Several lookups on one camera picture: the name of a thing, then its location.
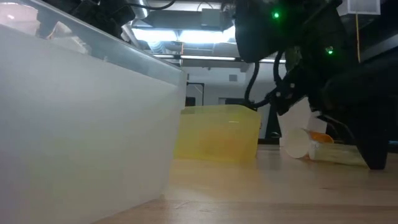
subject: wooden tabletop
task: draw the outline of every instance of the wooden tabletop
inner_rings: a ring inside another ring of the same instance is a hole
[[[398,155],[385,171],[259,151],[253,164],[175,160],[160,199],[95,224],[398,223]]]

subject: green led light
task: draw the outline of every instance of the green led light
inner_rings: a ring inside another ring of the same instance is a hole
[[[272,16],[274,19],[278,19],[280,15],[278,12],[275,12]]]

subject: yellow plastic block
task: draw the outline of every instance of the yellow plastic block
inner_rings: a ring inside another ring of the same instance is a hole
[[[256,157],[261,116],[239,105],[192,106],[181,112],[175,158],[245,162]]]

